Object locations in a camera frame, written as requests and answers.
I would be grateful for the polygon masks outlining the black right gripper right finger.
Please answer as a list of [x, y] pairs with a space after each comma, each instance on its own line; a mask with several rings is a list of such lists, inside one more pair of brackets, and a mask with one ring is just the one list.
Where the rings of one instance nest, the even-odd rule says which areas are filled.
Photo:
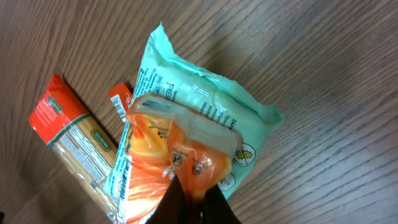
[[204, 224], [241, 224], [218, 185], [206, 191], [202, 209]]

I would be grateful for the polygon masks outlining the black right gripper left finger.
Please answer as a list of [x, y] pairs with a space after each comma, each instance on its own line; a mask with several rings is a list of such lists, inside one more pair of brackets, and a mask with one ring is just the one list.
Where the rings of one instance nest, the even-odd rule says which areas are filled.
[[146, 224], [202, 224], [198, 207], [185, 198], [177, 176]]

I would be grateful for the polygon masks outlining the red sachet stick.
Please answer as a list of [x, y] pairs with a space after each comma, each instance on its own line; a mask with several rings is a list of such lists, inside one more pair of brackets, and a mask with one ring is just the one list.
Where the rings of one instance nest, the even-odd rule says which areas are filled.
[[125, 83], [119, 83], [110, 89], [109, 97], [122, 122], [125, 122], [125, 115], [132, 103], [132, 93], [130, 89]]

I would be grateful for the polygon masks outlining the mint green wipes pack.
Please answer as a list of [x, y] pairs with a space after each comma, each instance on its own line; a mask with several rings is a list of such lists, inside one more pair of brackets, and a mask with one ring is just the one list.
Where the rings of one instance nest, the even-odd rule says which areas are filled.
[[229, 198], [254, 167], [266, 139], [283, 117], [274, 105], [258, 102], [239, 83], [178, 56], [163, 25], [151, 32], [142, 56], [132, 99], [155, 93], [193, 109], [236, 132], [242, 148], [219, 188]]

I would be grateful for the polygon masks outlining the orange snack packet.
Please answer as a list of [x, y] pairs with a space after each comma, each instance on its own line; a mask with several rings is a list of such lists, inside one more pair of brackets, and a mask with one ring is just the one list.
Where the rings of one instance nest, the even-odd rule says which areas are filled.
[[154, 93], [137, 98], [126, 119], [130, 128], [118, 223], [144, 223], [174, 177], [189, 202], [202, 201], [231, 172], [242, 145], [232, 130]]

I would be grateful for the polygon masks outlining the spaghetti pack orange ends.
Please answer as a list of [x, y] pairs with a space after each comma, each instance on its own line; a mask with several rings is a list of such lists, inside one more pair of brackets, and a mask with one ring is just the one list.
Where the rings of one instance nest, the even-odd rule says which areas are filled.
[[114, 167], [117, 147], [59, 74], [52, 76], [28, 121], [97, 206], [116, 223], [118, 200], [103, 187]]

